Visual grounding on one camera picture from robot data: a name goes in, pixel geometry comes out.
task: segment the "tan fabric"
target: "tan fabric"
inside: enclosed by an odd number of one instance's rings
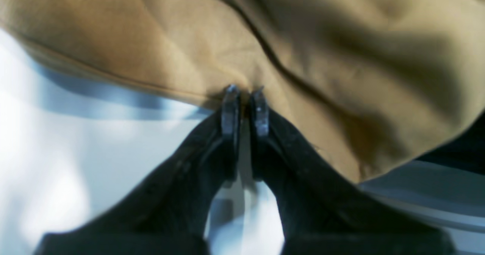
[[[37,60],[215,108],[265,86],[350,181],[462,133],[485,104],[483,0],[0,0]]]

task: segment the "blurry background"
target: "blurry background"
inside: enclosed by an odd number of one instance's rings
[[[45,232],[68,231],[110,208],[209,114],[51,72],[0,30],[0,255],[29,255]],[[247,154],[239,165],[242,177],[213,202],[211,250],[279,254],[274,195],[251,182]],[[415,161],[360,187],[445,227],[463,254],[485,254],[485,176]]]

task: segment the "brown cloth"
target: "brown cloth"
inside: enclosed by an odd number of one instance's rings
[[[265,86],[352,182],[465,131],[485,105],[483,0],[0,0],[58,72],[215,108]]]

